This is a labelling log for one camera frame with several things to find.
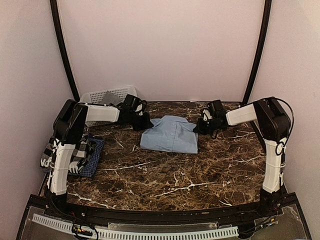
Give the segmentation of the light blue long sleeve shirt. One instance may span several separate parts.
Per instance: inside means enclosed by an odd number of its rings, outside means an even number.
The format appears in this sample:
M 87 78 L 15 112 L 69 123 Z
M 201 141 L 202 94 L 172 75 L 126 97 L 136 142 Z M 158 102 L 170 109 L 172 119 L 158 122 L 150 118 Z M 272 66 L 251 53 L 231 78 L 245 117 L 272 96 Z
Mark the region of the light blue long sleeve shirt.
M 194 132 L 196 124 L 173 115 L 150 121 L 153 127 L 141 135 L 142 149 L 181 154 L 198 153 L 198 134 Z

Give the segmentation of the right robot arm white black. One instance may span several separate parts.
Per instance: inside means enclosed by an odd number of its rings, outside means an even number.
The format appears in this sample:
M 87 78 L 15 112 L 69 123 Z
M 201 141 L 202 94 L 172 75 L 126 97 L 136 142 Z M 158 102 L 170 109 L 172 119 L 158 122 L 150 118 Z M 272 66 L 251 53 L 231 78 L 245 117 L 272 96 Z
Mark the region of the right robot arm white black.
M 282 99 L 267 97 L 245 106 L 227 111 L 220 100 L 214 100 L 201 110 L 194 133 L 216 138 L 219 131 L 246 122 L 256 121 L 265 144 L 265 176 L 260 191 L 262 201 L 255 205 L 255 213 L 266 217 L 275 208 L 271 198 L 282 193 L 284 168 L 286 166 L 286 147 L 291 136 L 294 118 L 289 117 L 281 103 Z

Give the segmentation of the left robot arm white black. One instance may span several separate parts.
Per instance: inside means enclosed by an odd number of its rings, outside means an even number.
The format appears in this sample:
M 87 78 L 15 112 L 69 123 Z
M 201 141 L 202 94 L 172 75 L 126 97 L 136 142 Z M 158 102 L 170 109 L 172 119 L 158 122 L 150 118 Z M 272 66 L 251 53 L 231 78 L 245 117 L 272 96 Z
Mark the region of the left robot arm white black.
M 110 122 L 132 125 L 134 131 L 150 129 L 153 124 L 145 111 L 147 102 L 128 94 L 118 105 L 67 100 L 53 124 L 53 165 L 46 194 L 67 195 L 67 176 L 72 153 L 81 142 L 87 122 Z

